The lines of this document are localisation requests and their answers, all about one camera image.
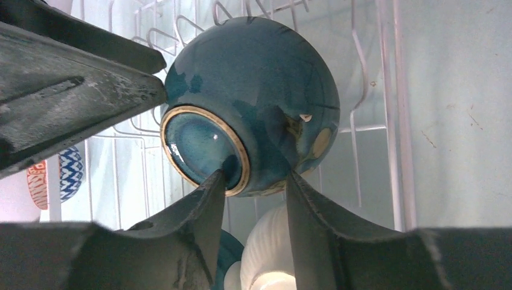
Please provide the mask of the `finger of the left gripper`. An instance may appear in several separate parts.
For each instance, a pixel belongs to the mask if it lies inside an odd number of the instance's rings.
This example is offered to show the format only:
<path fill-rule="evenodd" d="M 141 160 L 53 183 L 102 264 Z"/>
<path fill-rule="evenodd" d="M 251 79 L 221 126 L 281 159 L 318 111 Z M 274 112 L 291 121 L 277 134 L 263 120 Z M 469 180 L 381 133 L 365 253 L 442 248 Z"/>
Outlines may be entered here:
<path fill-rule="evenodd" d="M 1 176 L 165 102 L 146 74 L 1 24 Z"/>
<path fill-rule="evenodd" d="M 166 67 L 162 54 L 70 16 L 45 1 L 1 1 L 1 22 L 147 74 Z"/>

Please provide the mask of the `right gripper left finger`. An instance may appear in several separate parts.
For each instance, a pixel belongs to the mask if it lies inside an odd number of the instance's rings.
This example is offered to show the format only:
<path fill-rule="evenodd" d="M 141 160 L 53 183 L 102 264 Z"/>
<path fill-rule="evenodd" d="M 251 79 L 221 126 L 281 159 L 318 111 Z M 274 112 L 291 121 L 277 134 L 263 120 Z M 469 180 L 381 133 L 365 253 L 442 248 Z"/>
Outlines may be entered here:
<path fill-rule="evenodd" d="M 2 289 L 209 289 L 215 283 L 226 178 L 128 230 L 93 222 L 1 225 Z"/>

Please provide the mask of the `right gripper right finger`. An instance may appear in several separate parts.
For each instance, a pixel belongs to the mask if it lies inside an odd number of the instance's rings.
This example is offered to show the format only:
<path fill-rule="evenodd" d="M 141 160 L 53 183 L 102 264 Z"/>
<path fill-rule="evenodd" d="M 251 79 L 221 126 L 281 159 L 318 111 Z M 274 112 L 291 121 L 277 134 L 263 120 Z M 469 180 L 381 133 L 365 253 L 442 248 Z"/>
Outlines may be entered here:
<path fill-rule="evenodd" d="M 287 212 L 298 289 L 510 289 L 510 228 L 391 230 L 292 172 Z"/>

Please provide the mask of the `dark teal bowl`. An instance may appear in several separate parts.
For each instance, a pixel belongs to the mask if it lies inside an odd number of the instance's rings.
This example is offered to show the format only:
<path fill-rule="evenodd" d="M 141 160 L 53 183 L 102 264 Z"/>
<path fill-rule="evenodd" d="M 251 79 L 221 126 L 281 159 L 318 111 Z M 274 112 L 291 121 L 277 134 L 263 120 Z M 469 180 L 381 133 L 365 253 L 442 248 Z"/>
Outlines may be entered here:
<path fill-rule="evenodd" d="M 299 33 L 268 18 L 205 30 L 175 58 L 164 87 L 168 160 L 193 185 L 222 170 L 227 196 L 283 191 L 289 173 L 319 166 L 339 130 L 327 64 Z"/>

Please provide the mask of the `white and navy bowl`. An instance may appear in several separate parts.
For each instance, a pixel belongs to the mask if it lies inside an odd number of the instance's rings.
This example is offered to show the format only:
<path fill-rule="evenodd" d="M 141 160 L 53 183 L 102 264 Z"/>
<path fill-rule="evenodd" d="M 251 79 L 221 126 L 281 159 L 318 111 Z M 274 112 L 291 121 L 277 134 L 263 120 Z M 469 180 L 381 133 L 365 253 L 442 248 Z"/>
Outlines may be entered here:
<path fill-rule="evenodd" d="M 224 290 L 224 279 L 229 268 L 241 261 L 244 246 L 229 232 L 222 230 L 217 258 L 217 271 L 212 290 Z"/>

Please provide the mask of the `plain white bowl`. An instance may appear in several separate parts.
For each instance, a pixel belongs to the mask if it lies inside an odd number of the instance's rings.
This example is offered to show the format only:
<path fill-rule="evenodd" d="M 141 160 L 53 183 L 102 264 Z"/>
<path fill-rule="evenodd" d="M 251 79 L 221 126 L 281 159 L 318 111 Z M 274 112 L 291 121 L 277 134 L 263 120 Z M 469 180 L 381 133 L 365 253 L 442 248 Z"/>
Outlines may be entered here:
<path fill-rule="evenodd" d="M 242 254 L 242 289 L 296 289 L 287 207 L 264 214 L 250 232 Z"/>

